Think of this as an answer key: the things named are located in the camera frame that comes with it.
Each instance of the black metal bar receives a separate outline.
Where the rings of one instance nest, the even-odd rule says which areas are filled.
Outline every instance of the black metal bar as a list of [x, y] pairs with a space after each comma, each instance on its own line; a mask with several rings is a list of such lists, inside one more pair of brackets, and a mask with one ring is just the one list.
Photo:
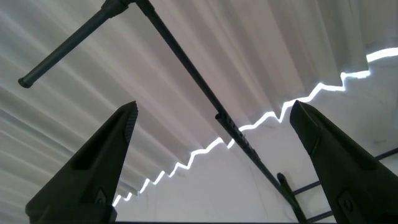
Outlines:
[[307, 220], [307, 222], [308, 222], [308, 223], [314, 223], [314, 222], [316, 222], [316, 221], [322, 220], [322, 219], [327, 218], [327, 217], [330, 217], [330, 216], [332, 216], [332, 215], [333, 215], [333, 212], [331, 212], [331, 211], [325, 212], [325, 213], [322, 213], [322, 214], [320, 214], [320, 215], [317, 215], [317, 216], [314, 216], [314, 217], [309, 218], [309, 219]]
[[288, 184], [287, 181], [286, 181], [285, 175], [283, 175], [283, 174], [281, 174], [281, 173], [278, 173], [278, 174], [277, 174], [277, 178], [278, 178], [278, 181], [279, 181], [279, 183], [280, 183], [280, 186], [283, 187], [283, 188], [287, 191], [287, 193], [294, 199], [294, 201], [295, 201], [295, 202], [297, 203], [297, 205], [298, 205], [298, 208], [293, 208], [293, 212], [294, 212], [294, 214], [295, 214], [295, 216], [296, 216], [296, 218], [297, 218], [297, 221], [298, 221], [300, 224], [306, 224], [306, 223], [307, 223], [307, 218], [305, 218], [305, 215], [304, 215], [304, 213], [303, 213], [303, 210], [302, 210], [301, 207], [300, 207], [299, 202], [298, 202], [297, 199], [294, 197], [294, 195], [293, 195], [293, 193], [292, 193], [292, 189], [290, 188], [289, 184]]
[[[378, 159], [378, 160], [382, 160], [382, 159], [385, 159], [385, 158], [387, 158], [387, 157], [389, 157], [389, 156], [392, 156], [392, 155], [394, 155], [394, 154], [397, 154], [397, 153], [398, 153], [398, 148], [393, 149], [393, 150], [390, 150], [390, 151], [385, 152], [385, 153], [383, 153], [383, 154], [380, 154], [380, 155], [376, 156], [375, 158]], [[319, 181], [316, 181], [316, 182], [314, 182], [314, 183], [312, 183], [312, 184], [308, 184], [308, 185], [306, 185], [306, 186], [304, 186], [304, 187], [302, 187], [302, 188], [299, 188], [299, 189], [297, 189], [297, 190], [294, 190], [294, 191], [293, 191], [293, 194], [294, 194], [294, 195], [298, 195], [298, 194], [300, 194], [300, 193], [302, 193], [302, 192], [304, 192], [304, 191], [306, 191], [306, 190], [310, 190], [310, 189], [312, 189], [312, 188], [314, 188], [314, 187], [316, 187], [316, 186], [319, 186], [320, 184], [321, 184], [321, 183], [320, 183]]]
[[170, 33], [169, 29], [163, 23], [162, 19], [155, 12], [154, 7], [148, 0], [137, 0], [137, 5], [141, 11], [148, 17], [150, 22], [157, 29], [159, 34], [163, 37], [169, 47], [172, 49], [174, 54], [180, 60], [182, 65], [187, 69], [188, 73], [198, 84], [200, 89], [204, 92], [207, 98], [210, 100], [211, 104], [216, 108], [219, 114], [216, 119], [219, 123], [227, 130], [229, 135], [236, 141], [240, 148], [248, 155], [248, 157], [255, 163], [255, 165], [260, 169], [260, 171], [267, 177], [271, 184], [279, 191], [280, 194], [288, 201], [288, 203], [293, 207], [297, 208], [298, 204], [294, 202], [294, 199], [283, 189], [276, 178], [271, 174], [267, 167], [261, 162], [255, 150], [250, 146], [246, 138], [243, 136], [242, 132], [236, 127], [234, 121], [231, 119], [227, 111], [224, 109], [223, 105], [217, 99], [216, 95], [207, 85], [206, 81], [200, 75], [199, 71], [192, 64], [191, 60], [185, 54], [181, 46], [175, 40], [174, 36]]
[[128, 8], [129, 0], [107, 0], [101, 9], [86, 23], [84, 23], [75, 33], [73, 33], [66, 41], [59, 45], [49, 56], [40, 62], [27, 75], [18, 79], [19, 84], [24, 88], [29, 88], [38, 80], [45, 72], [50, 70], [57, 62], [59, 62], [66, 54], [72, 51], [78, 44], [85, 40], [94, 30], [102, 25], [108, 19], [122, 13]]

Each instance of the white wall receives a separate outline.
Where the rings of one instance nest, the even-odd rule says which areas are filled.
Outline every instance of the white wall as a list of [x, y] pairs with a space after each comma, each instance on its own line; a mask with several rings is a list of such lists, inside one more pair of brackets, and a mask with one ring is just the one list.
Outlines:
[[[398, 147], [394, 110], [398, 95], [398, 58], [371, 64], [372, 75], [348, 80], [347, 90], [319, 93], [311, 102], [372, 155]], [[267, 120], [245, 132], [263, 163], [282, 172], [293, 189], [317, 180], [310, 159], [287, 119]], [[383, 160], [398, 174], [398, 155]], [[321, 187], [300, 194], [307, 217], [328, 211]], [[118, 220], [190, 222], [295, 222], [293, 212], [238, 146], [216, 146], [197, 156], [190, 170], [163, 178], [130, 201], [121, 200]], [[333, 217], [323, 220], [333, 222]]]

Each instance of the white ceiling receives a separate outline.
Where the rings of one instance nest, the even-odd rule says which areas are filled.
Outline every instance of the white ceiling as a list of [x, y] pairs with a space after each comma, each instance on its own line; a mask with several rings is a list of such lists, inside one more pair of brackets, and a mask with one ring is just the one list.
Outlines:
[[[398, 98], [398, 57], [371, 64], [372, 75], [346, 81], [345, 92], [321, 91], [310, 102], [372, 155], [398, 147], [394, 110]], [[245, 131], [265, 165], [281, 172], [293, 190], [317, 181], [311, 160], [285, 119], [268, 119]], [[398, 174], [398, 154], [382, 160]], [[299, 194], [307, 218], [330, 210], [321, 187]], [[139, 197], [121, 200], [118, 220], [180, 222], [297, 222], [279, 195], [238, 146], [216, 146]], [[322, 222], [335, 222], [333, 217]]]
[[[397, 45], [394, 0], [151, 2], [238, 126], [254, 124], [266, 111], [279, 116], [283, 102], [308, 96], [319, 82], [340, 86], [341, 72], [368, 69], [366, 52]], [[119, 181], [123, 197], [189, 167], [192, 152], [217, 137], [230, 141], [214, 107], [135, 5], [32, 88], [17, 84], [102, 3], [2, 2], [3, 221], [25, 217], [26, 202], [129, 101], [137, 100], [139, 116]]]

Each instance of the metal frame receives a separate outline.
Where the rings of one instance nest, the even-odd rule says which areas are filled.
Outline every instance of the metal frame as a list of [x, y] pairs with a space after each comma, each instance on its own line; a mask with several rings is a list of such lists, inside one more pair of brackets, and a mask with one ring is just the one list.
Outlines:
[[[228, 132], [228, 134], [235, 140], [238, 146], [244, 151], [244, 153], [252, 160], [257, 168], [265, 175], [265, 177], [271, 182], [271, 184], [278, 190], [278, 192], [286, 199], [286, 201], [292, 207], [297, 220], [299, 223], [313, 223], [323, 218], [329, 217], [332, 212], [326, 212], [321, 215], [306, 219], [305, 215], [300, 208], [295, 195], [302, 193], [306, 190], [314, 188], [320, 185], [319, 181], [309, 184], [292, 191], [286, 178], [283, 174], [278, 173], [277, 179], [271, 174], [268, 168], [261, 162], [260, 157], [256, 151], [251, 147], [248, 140], [244, 137], [242, 132], [236, 127], [234, 121], [229, 116], [221, 102], [217, 99], [216, 95], [212, 92], [211, 88], [207, 85], [206, 81], [200, 75], [199, 71], [192, 64], [191, 60], [185, 54], [181, 46], [175, 40], [174, 36], [170, 33], [162, 19], [156, 13], [153, 5], [148, 0], [106, 0], [101, 10], [99, 10], [89, 21], [82, 25], [74, 34], [72, 34], [64, 43], [56, 48], [48, 57], [38, 64], [32, 71], [26, 76], [18, 80], [19, 84], [25, 88], [29, 88], [33, 83], [39, 79], [46, 71], [52, 68], [59, 60], [61, 60], [67, 53], [73, 50], [81, 41], [86, 39], [92, 32], [94, 32], [101, 24], [108, 19], [117, 16], [124, 12], [130, 3], [136, 3], [141, 11], [148, 17], [152, 25], [157, 29], [159, 34], [163, 37], [173, 53], [180, 60], [182, 65], [200, 87], [202, 92], [210, 100], [211, 104], [216, 108], [218, 114], [215, 119], [222, 125], [222, 127]], [[378, 156], [378, 159], [383, 159], [387, 156], [391, 156], [398, 152], [398, 149], [392, 150], [385, 154]]]

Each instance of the corrugated metal sheet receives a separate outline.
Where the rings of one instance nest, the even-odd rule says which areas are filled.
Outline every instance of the corrugated metal sheet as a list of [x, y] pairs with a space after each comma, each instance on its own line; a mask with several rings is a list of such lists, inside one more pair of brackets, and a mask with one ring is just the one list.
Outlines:
[[[341, 72], [368, 69], [366, 49], [394, 45], [395, 1], [151, 1], [238, 126]], [[139, 118], [118, 188], [123, 197], [230, 142], [216, 110], [132, 5], [32, 88], [17, 79], [89, 19], [102, 1], [4, 1], [0, 9], [0, 211], [24, 205], [117, 107]]]

